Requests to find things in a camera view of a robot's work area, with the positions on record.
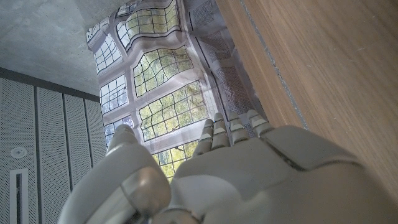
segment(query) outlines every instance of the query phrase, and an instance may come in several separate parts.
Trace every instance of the leaded glass window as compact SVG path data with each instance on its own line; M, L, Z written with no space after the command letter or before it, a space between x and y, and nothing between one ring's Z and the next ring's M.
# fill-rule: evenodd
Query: leaded glass window
M198 141L192 141L182 144L181 146L155 153L152 157L157 164L160 165L164 175L170 182L181 163L192 157L197 145Z
M165 9L141 9L116 26L125 48L137 34L163 34L179 26L177 5L173 0Z
M141 108L139 114L145 141L208 117L198 81Z
M191 68L193 65L184 46L174 50L159 49L145 53L133 70L137 97Z
M124 75L101 87L100 100L102 114L127 103L126 79Z
M106 36L104 43L94 54L97 65L97 73L110 66L121 57L119 49L110 35Z

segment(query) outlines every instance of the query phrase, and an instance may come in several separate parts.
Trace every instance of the robot finger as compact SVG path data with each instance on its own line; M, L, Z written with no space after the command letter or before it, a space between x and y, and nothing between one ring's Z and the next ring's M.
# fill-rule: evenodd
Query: robot finger
M192 157L199 156L202 155L203 153L210 151L212 142L213 142L213 120L207 119L205 121L205 125L203 126L198 146L193 152Z
M248 131L242 125L242 121L239 119L237 113L232 112L229 114L229 124L229 129L231 130L232 135L232 144L249 139Z
M229 147L229 139L226 132L225 122L221 113L214 115L214 133L213 144L211 150L219 149L221 147Z
M260 137L262 134L273 129L273 127L268 123L268 121L262 118L262 116L259 115L257 111L249 110L247 116L251 126L253 127L253 131L257 137Z

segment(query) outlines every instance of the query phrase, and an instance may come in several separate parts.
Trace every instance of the acoustic wall panel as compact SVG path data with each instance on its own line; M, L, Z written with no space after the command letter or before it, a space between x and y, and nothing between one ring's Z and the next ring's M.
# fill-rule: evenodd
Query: acoustic wall panel
M70 95L64 97L72 185L76 186L91 169L85 106L82 98Z
M38 222L35 141L33 86L0 78L0 223L10 223L10 170L16 169L28 170L29 223ZM12 157L15 147L26 156Z
M88 136L91 143L93 164L97 164L106 154L104 123L100 103L85 100L88 121Z
M70 193L62 94L37 88L42 222L56 223Z

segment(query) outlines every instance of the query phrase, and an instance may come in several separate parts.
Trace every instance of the wooden wall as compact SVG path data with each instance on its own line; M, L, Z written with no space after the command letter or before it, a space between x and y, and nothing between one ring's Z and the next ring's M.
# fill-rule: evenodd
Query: wooden wall
M216 2L269 121L343 146L398 198L398 2Z

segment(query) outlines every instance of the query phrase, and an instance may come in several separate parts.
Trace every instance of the perforated panel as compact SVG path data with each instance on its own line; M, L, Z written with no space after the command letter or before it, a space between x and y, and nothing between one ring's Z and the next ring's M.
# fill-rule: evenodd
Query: perforated panel
M248 94L239 79L235 67L219 68L216 76L221 81L221 87L227 98L228 109L237 114L243 114L252 109Z
M200 40L205 43L203 44L205 47L205 52L210 58L211 62L231 58L229 48L221 36L220 31L217 31L214 34L210 34L206 37L200 37Z
M37 88L43 223L56 223L70 193L62 94Z
M244 124L244 128L248 131L248 135L250 138L254 138L256 134L254 134L253 128L251 127L250 124Z
M91 169L90 148L86 124L85 106L82 98L65 95L69 156L72 184L75 186Z
M214 20L213 5L211 1L206 1L192 11L195 19L196 28L201 28Z
M86 112L88 120L88 135L91 143L91 154L94 165L106 154L104 123L102 120L100 103L86 100Z
M27 149L21 159L11 149ZM10 170L28 168L29 223L37 223L37 173L33 86L0 78L0 223L10 223Z

